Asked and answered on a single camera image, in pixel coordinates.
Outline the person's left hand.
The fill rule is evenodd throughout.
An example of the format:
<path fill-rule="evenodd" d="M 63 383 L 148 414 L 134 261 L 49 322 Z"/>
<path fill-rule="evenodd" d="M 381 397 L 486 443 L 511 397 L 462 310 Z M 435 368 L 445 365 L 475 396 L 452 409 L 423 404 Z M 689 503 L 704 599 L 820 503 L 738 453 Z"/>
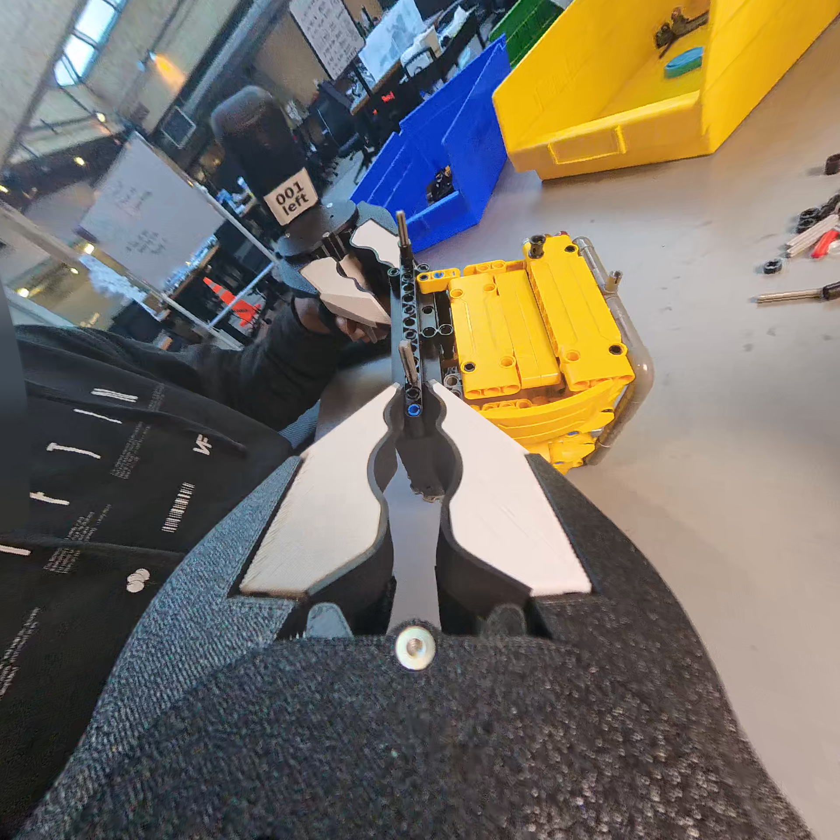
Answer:
<path fill-rule="evenodd" d="M 387 326 L 372 327 L 336 315 L 328 310 L 320 299 L 314 297 L 294 297 L 291 309 L 304 329 L 312 333 L 331 335 L 334 338 L 344 337 L 355 343 L 377 344 L 383 341 L 390 332 Z"/>

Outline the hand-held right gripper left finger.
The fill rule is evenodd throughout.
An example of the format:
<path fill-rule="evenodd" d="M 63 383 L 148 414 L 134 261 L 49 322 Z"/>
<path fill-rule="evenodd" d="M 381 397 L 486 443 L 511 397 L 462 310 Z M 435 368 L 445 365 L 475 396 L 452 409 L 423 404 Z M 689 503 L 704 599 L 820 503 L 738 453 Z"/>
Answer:
<path fill-rule="evenodd" d="M 387 386 L 302 456 L 239 590 L 295 604 L 332 602 L 357 617 L 391 582 L 383 487 L 393 476 Z"/>

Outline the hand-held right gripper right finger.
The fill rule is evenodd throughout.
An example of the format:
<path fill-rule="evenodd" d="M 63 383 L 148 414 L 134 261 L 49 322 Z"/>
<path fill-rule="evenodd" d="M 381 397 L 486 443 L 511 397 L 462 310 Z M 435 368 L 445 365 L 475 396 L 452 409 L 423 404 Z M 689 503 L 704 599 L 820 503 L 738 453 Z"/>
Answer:
<path fill-rule="evenodd" d="M 473 616 L 497 606 L 589 595 L 592 580 L 535 467 L 561 475 L 442 384 L 437 430 L 451 477 L 444 496 L 436 578 L 445 600 Z"/>

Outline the blue plastic bin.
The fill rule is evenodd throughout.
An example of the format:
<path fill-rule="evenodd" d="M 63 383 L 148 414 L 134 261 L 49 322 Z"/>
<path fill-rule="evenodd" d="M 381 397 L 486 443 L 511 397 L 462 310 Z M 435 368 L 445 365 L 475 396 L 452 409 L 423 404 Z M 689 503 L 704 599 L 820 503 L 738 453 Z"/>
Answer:
<path fill-rule="evenodd" d="M 351 200 L 403 210 L 415 251 L 476 226 L 508 158 L 492 95 L 509 72 L 501 36 L 400 122 Z"/>

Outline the grey desk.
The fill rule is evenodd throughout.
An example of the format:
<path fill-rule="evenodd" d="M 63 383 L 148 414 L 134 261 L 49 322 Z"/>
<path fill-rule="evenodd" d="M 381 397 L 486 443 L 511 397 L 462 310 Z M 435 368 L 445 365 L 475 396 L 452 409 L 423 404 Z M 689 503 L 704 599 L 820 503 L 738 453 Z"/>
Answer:
<path fill-rule="evenodd" d="M 570 480 L 658 568 L 777 785 L 838 838 L 838 255 L 761 272 L 838 191 L 838 22 L 714 155 L 541 183 L 507 164 L 434 267 L 514 259 L 551 224 L 588 237 L 650 352 L 654 389 Z"/>

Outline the dark brick part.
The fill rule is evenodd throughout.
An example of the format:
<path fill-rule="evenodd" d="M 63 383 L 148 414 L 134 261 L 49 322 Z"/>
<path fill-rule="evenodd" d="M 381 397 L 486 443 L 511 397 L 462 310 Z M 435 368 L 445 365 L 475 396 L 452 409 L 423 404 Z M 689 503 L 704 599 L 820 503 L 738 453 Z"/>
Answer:
<path fill-rule="evenodd" d="M 675 7 L 669 18 L 654 33 L 658 57 L 663 58 L 675 43 L 707 25 L 709 17 L 708 7 L 696 14 L 686 14 L 683 7 Z"/>

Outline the person's left forearm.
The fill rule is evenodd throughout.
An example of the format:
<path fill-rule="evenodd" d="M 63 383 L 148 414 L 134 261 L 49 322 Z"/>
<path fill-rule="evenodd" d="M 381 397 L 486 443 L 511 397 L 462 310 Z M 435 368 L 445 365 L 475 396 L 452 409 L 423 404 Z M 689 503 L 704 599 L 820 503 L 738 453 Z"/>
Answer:
<path fill-rule="evenodd" d="M 349 343 L 322 322 L 313 299 L 295 298 L 245 350 L 193 345 L 160 353 L 155 368 L 163 381 L 280 431 L 319 401 Z"/>

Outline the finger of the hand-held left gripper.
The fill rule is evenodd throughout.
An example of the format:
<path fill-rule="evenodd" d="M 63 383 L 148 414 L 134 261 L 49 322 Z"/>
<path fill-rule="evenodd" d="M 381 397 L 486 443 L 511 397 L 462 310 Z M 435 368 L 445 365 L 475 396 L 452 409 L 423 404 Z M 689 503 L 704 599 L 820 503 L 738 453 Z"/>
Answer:
<path fill-rule="evenodd" d="M 369 288 L 361 264 L 351 255 L 315 259 L 301 268 L 301 275 L 314 287 L 333 314 L 368 327 L 389 327 L 390 313 Z"/>
<path fill-rule="evenodd" d="M 386 274 L 401 267 L 398 234 L 376 219 L 368 218 L 359 224 L 350 235 L 349 245 L 365 274 Z"/>

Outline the green plastic bin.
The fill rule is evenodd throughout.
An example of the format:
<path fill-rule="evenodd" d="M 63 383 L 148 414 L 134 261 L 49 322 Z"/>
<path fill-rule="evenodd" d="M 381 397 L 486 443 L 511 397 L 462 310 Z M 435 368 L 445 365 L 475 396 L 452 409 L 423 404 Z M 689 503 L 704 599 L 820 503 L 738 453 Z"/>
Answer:
<path fill-rule="evenodd" d="M 561 2 L 517 1 L 490 31 L 489 41 L 499 38 L 505 40 L 510 68 L 513 70 L 562 15 L 563 10 Z"/>

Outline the grey axle pin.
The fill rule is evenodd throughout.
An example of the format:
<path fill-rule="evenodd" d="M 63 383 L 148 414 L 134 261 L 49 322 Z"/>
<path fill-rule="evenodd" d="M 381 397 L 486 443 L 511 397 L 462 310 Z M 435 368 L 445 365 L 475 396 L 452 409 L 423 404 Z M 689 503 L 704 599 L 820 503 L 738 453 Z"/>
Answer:
<path fill-rule="evenodd" d="M 798 301 L 829 302 L 839 299 L 839 288 L 840 282 L 835 281 L 812 289 L 764 293 L 757 296 L 755 302 L 760 306 Z"/>

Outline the pile of small brick parts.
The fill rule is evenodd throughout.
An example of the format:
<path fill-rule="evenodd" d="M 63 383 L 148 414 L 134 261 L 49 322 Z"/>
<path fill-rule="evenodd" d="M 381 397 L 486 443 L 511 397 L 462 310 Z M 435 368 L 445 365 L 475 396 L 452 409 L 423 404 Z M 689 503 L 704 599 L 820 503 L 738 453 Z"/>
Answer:
<path fill-rule="evenodd" d="M 819 262 L 838 251 L 839 153 L 811 161 L 791 178 L 782 233 L 770 236 L 774 250 L 752 268 L 759 277 L 785 272 L 796 260 Z"/>

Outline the yellow plastic bin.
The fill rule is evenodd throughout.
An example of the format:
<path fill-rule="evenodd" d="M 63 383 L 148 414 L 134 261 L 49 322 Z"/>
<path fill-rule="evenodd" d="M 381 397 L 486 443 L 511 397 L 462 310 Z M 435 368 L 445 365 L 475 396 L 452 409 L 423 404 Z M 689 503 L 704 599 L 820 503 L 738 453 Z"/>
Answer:
<path fill-rule="evenodd" d="M 675 7 L 707 25 L 658 57 Z M 508 158 L 543 181 L 713 154 L 838 19 L 838 1 L 572 2 L 492 100 Z M 665 64 L 705 47 L 701 68 Z"/>

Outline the black yellow toy brick vehicle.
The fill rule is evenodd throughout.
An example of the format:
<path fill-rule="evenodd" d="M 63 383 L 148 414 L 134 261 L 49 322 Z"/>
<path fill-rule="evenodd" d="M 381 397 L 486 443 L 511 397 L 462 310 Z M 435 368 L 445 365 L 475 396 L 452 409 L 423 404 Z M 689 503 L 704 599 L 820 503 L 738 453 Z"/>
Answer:
<path fill-rule="evenodd" d="M 594 466 L 644 403 L 654 364 L 592 242 L 536 234 L 515 260 L 417 262 L 396 219 L 392 369 L 403 389 L 396 450 L 428 501 L 445 487 L 431 443 L 433 381 L 562 475 Z"/>

